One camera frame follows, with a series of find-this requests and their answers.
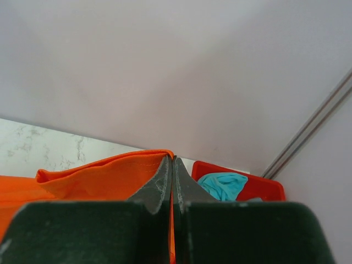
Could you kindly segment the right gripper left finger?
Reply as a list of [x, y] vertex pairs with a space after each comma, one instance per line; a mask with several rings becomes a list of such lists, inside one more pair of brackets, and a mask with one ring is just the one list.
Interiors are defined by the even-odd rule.
[[135, 263], [170, 263], [172, 159], [162, 158], [156, 173], [128, 201], [143, 205]]

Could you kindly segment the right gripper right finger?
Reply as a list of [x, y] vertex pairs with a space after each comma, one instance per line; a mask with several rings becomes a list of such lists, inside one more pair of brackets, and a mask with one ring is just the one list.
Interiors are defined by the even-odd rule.
[[172, 162], [176, 263], [211, 263], [215, 199], [189, 175], [181, 158]]

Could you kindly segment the orange t shirt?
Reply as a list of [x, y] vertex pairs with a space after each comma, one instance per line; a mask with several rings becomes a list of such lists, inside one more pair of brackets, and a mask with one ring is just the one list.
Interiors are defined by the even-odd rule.
[[1, 263], [135, 263], [143, 205], [128, 201], [167, 150], [36, 177], [1, 177]]

